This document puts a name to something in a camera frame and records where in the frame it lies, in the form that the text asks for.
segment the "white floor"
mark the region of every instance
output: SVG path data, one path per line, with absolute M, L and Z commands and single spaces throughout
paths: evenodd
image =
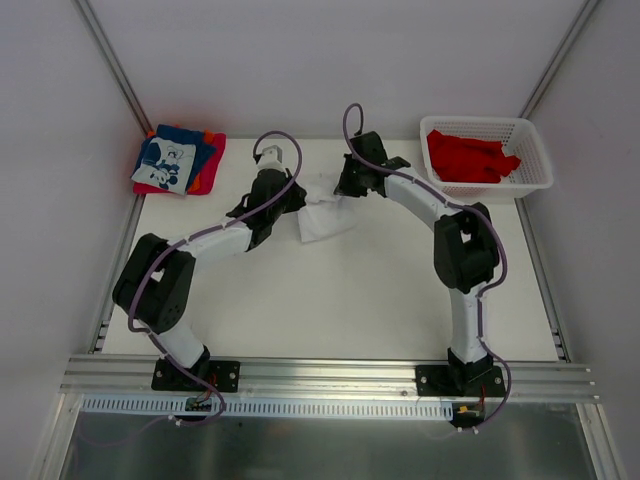
M 283 147 L 293 170 L 295 151 Z M 304 173 L 338 173 L 340 140 L 303 140 Z M 137 238 L 172 237 L 216 223 L 249 191 L 253 140 L 230 140 L 213 192 L 205 197 L 148 195 Z M 418 141 L 386 141 L 389 156 L 421 166 Z M 555 361 L 524 235 L 513 203 L 489 205 L 509 259 L 507 282 L 491 292 L 487 336 L 509 360 Z M 302 245 L 295 214 L 278 220 L 254 251 L 194 278 L 183 321 L 213 355 L 352 359 L 444 359 L 451 336 L 449 294 L 433 268 L 433 235 L 403 207 L 377 194 L 357 200 L 358 225 Z M 130 333 L 116 307 L 104 353 L 155 354 Z

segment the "red cloth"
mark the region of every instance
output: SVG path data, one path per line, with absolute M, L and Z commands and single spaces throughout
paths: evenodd
M 500 183 L 520 165 L 515 155 L 505 156 L 501 142 L 443 135 L 427 135 L 431 165 L 443 182 Z
M 227 136 L 224 133 L 211 133 L 205 130 L 204 141 L 209 145 L 216 147 L 216 153 L 209 157 L 207 163 L 193 181 L 193 185 L 187 191 L 187 195 L 207 195 L 213 189 L 213 183 L 218 172 L 218 165 L 222 160 L 222 154 L 227 145 Z M 145 195 L 147 193 L 171 193 L 161 188 L 144 183 L 134 183 L 133 193 L 136 195 Z

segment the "white plastic basket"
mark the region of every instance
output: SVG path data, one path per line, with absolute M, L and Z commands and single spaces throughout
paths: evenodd
M 506 155 L 516 155 L 520 166 L 500 183 L 443 182 L 431 166 L 427 135 L 444 135 L 500 141 Z M 420 143 L 429 181 L 452 197 L 477 199 L 521 198 L 553 184 L 551 162 L 533 123 L 522 118 L 424 117 L 420 121 Z

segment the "cable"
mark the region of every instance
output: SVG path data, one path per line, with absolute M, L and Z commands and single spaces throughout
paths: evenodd
M 469 212 L 469 213 L 474 214 L 477 218 L 479 218 L 482 221 L 482 223 L 484 223 L 484 225 L 487 227 L 487 229 L 491 233 L 491 236 L 493 237 L 493 239 L 496 242 L 496 245 L 498 247 L 498 253 L 499 253 L 499 256 L 500 256 L 500 260 L 502 262 L 502 272 L 500 273 L 500 276 L 498 277 L 498 279 L 495 282 L 490 283 L 490 284 L 485 285 L 484 287 L 482 287 L 480 289 L 480 291 L 478 292 L 477 296 L 476 296 L 477 305 L 478 305 L 478 341 L 480 342 L 480 345 L 482 345 L 482 348 L 484 348 L 484 350 L 487 352 L 487 354 L 491 355 L 491 357 L 493 357 L 497 362 L 499 362 L 504 367 L 504 369 L 505 369 L 505 371 L 507 373 L 507 390 L 505 392 L 504 398 L 502 399 L 502 401 L 500 402 L 498 407 L 493 411 L 493 413 L 489 417 L 487 417 L 482 422 L 482 424 L 484 425 L 489 420 L 491 420 L 493 417 L 495 417 L 495 415 L 497 413 L 499 413 L 504 408 L 504 405 L 507 403 L 507 400 L 509 399 L 509 396 L 511 395 L 511 379 L 512 379 L 511 367 L 509 367 L 507 362 L 502 357 L 496 355 L 487 346 L 487 344 L 485 343 L 485 341 L 484 341 L 484 319 L 483 319 L 483 315 L 482 315 L 482 299 L 483 299 L 484 295 L 489 290 L 502 285 L 504 283 L 504 281 L 506 280 L 506 278 L 507 278 L 507 271 L 508 271 L 507 253 L 505 252 L 504 245 L 502 244 L 502 241 L 500 240 L 500 236 L 498 235 L 498 232 L 496 232 L 496 229 L 491 224 L 491 221 L 482 212 L 480 212 L 479 210 L 477 210 L 477 209 L 475 209 L 473 207 L 470 207 L 469 205 L 462 205 L 462 204 L 450 202 L 442 192 L 438 191 L 436 188 L 432 187 L 431 185 L 429 185 L 428 183 L 424 182 L 423 180 L 414 177 L 413 175 L 409 175 L 409 174 L 404 173 L 404 172 L 399 172 L 397 170 L 391 170 L 389 168 L 384 168 L 384 167 L 381 167 L 379 165 L 375 165 L 375 164 L 365 160 L 364 158 L 362 158 L 362 156 L 358 152 L 356 152 L 356 149 L 354 148 L 353 144 L 351 143 L 351 139 L 349 138 L 349 131 L 348 131 L 348 128 L 347 128 L 347 120 L 349 119 L 349 113 L 351 113 L 351 110 L 353 110 L 354 108 L 357 108 L 358 111 L 360 112 L 360 128 L 358 130 L 359 133 L 357 132 L 356 134 L 361 134 L 362 133 L 362 129 L 364 128 L 364 110 L 362 108 L 362 105 L 360 105 L 359 103 L 352 103 L 351 105 L 349 105 L 347 107 L 347 109 L 344 111 L 344 115 L 342 116 L 342 134 L 344 135 L 344 140 L 345 140 L 345 142 L 347 142 L 347 146 L 349 147 L 349 151 L 351 152 L 351 155 L 353 155 L 353 158 L 358 160 L 360 163 L 366 165 L 367 167 L 371 168 L 372 170 L 376 170 L 378 172 L 385 173 L 387 175 L 396 175 L 396 176 L 398 176 L 400 178 L 404 178 L 405 180 L 409 180 L 411 183 L 415 183 L 416 185 L 418 185 L 419 187 L 423 188 L 424 190 L 429 192 L 431 195 L 436 197 L 443 204 L 445 204 L 445 205 L 447 205 L 447 206 L 449 206 L 451 208 L 455 208 L 455 209 L 458 209 L 458 210 L 463 210 L 465 212 Z
M 209 377 L 209 384 L 215 385 L 216 383 L 217 383 L 217 377 L 216 377 L 216 374 L 214 373 L 212 376 Z M 204 392 L 202 392 L 200 395 L 196 397 L 195 404 L 200 405 L 206 402 L 207 400 L 209 400 L 210 397 L 211 397 L 211 390 L 205 390 Z
M 127 318 L 127 326 L 129 327 L 129 330 L 131 332 L 133 332 L 133 333 L 145 333 L 145 334 L 147 334 L 149 336 L 149 339 L 151 340 L 151 342 L 160 351 L 160 354 L 161 354 L 162 357 L 164 357 L 166 360 L 168 360 L 171 363 L 171 365 L 173 365 L 184 376 L 186 376 L 190 380 L 196 382 L 197 384 L 203 386 L 204 388 L 207 389 L 207 391 L 209 391 L 210 393 L 213 393 L 218 398 L 218 400 L 220 400 L 220 408 L 218 409 L 218 412 L 216 412 L 215 414 L 207 416 L 207 418 L 205 418 L 204 420 L 194 421 L 194 422 L 182 422 L 181 420 L 177 420 L 176 424 L 179 425 L 179 426 L 183 425 L 183 426 L 191 427 L 191 426 L 199 426 L 199 425 L 205 425 L 205 424 L 212 423 L 212 422 L 216 421 L 222 415 L 222 413 L 226 410 L 227 404 L 224 401 L 224 397 L 220 394 L 218 389 L 216 389 L 211 383 L 206 382 L 205 380 L 202 380 L 199 377 L 196 377 L 191 372 L 189 372 L 186 368 L 184 368 L 182 365 L 180 365 L 171 356 L 171 354 L 167 351 L 167 349 L 165 349 L 164 346 L 160 343 L 160 341 L 157 338 L 157 335 L 154 332 L 152 332 L 146 326 L 136 327 L 134 325 L 133 321 L 135 319 L 136 309 L 138 308 L 138 303 L 140 302 L 140 298 L 142 297 L 142 293 L 144 292 L 144 289 L 146 288 L 147 284 L 149 283 L 149 280 L 151 279 L 151 275 L 156 271 L 156 268 L 158 268 L 158 266 L 162 263 L 162 261 L 171 252 L 173 252 L 173 251 L 177 250 L 178 248 L 186 245 L 188 242 L 191 242 L 191 241 L 196 240 L 198 238 L 202 238 L 202 237 L 204 237 L 206 235 L 210 235 L 212 233 L 218 232 L 220 230 L 223 230 L 226 227 L 233 226 L 233 225 L 235 225 L 237 223 L 243 222 L 247 218 L 252 217 L 253 215 L 256 215 L 257 213 L 260 213 L 263 210 L 266 210 L 267 208 L 269 208 L 273 204 L 275 204 L 278 200 L 280 200 L 289 191 L 289 189 L 291 189 L 291 187 L 293 187 L 293 185 L 296 182 L 296 179 L 298 178 L 298 175 L 300 174 L 300 170 L 302 169 L 302 148 L 300 147 L 300 144 L 298 143 L 298 141 L 295 138 L 293 138 L 288 133 L 280 131 L 280 130 L 269 131 L 269 132 L 261 135 L 256 140 L 256 143 L 253 145 L 253 157 L 257 158 L 257 156 L 258 156 L 258 145 L 265 138 L 271 137 L 271 136 L 274 136 L 274 135 L 278 135 L 278 136 L 284 137 L 287 140 L 291 141 L 291 143 L 293 143 L 293 146 L 296 149 L 296 152 L 298 153 L 298 162 L 297 162 L 297 165 L 296 165 L 296 169 L 293 172 L 293 175 L 291 176 L 291 178 L 289 179 L 287 184 L 282 188 L 282 190 L 280 190 L 278 193 L 276 193 L 273 196 L 273 198 L 267 200 L 262 205 L 259 205 L 258 207 L 254 208 L 253 210 L 248 211 L 247 213 L 239 216 L 238 218 L 234 218 L 232 220 L 229 220 L 229 222 L 227 222 L 226 224 L 218 223 L 216 225 L 212 225 L 210 227 L 203 228 L 202 230 L 199 230 L 199 231 L 193 233 L 192 235 L 190 235 L 187 239 L 179 240 L 178 242 L 170 245 L 165 250 L 163 250 L 162 253 L 160 253 L 160 255 L 158 255 L 158 257 L 155 259 L 155 261 L 151 264 L 151 266 L 149 267 L 147 272 L 142 277 L 142 281 L 140 282 L 140 285 L 138 286 L 138 289 L 136 290 L 136 293 L 133 296 L 133 300 L 131 302 L 131 306 L 129 307 L 129 315 L 128 315 L 128 318 Z M 100 443 L 97 443 L 97 442 L 93 442 L 92 440 L 90 440 L 90 439 L 88 439 L 87 437 L 84 436 L 84 434 L 81 432 L 80 428 L 78 428 L 78 437 L 81 440 L 83 440 L 84 442 L 86 442 L 86 443 L 88 443 L 88 444 L 90 444 L 90 445 L 92 445 L 94 447 L 115 447 L 115 446 L 126 444 L 130 440 L 132 440 L 135 437 L 137 437 L 140 433 L 142 433 L 143 431 L 147 430 L 150 426 L 154 425 L 155 423 L 158 423 L 160 420 L 163 420 L 165 418 L 167 418 L 167 417 L 164 417 L 164 416 L 156 417 L 155 419 L 153 419 L 152 421 L 150 421 L 149 423 L 144 425 L 140 430 L 138 430 L 134 434 L 128 436 L 127 438 L 125 438 L 123 440 L 117 441 L 117 442 L 110 442 L 110 443 L 106 443 L 106 444 L 100 444 Z

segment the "red clothing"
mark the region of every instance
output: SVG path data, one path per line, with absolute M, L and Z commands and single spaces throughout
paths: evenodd
M 501 142 L 443 135 L 427 135 L 431 165 L 443 182 L 500 183 L 520 165 L 515 155 L 505 156 Z

